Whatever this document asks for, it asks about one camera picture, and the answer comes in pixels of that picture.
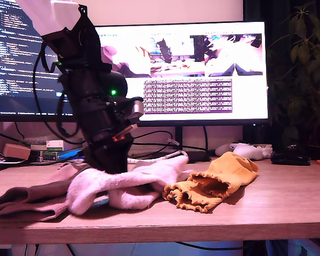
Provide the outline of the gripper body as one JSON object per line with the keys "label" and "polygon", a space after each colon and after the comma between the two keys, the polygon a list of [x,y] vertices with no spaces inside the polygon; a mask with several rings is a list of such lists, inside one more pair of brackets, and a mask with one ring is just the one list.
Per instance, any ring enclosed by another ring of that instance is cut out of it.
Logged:
{"label": "gripper body", "polygon": [[127,135],[137,127],[136,102],[77,102],[76,121],[88,144]]}

